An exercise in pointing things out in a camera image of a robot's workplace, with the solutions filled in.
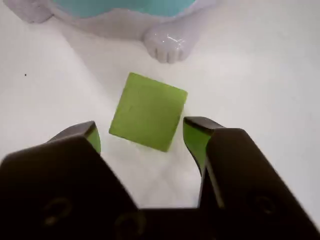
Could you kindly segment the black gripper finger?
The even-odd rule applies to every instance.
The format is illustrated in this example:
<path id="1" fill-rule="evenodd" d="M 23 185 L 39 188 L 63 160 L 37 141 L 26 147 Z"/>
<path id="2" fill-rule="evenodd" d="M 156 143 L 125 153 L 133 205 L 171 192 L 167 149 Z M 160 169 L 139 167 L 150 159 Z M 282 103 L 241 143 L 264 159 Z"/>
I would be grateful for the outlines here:
<path id="1" fill-rule="evenodd" d="M 320 232 L 249 134 L 203 116 L 183 119 L 218 240 L 317 240 Z"/>
<path id="2" fill-rule="evenodd" d="M 0 165 L 1 239 L 139 239 L 145 219 L 100 147 L 87 121 L 8 154 Z"/>

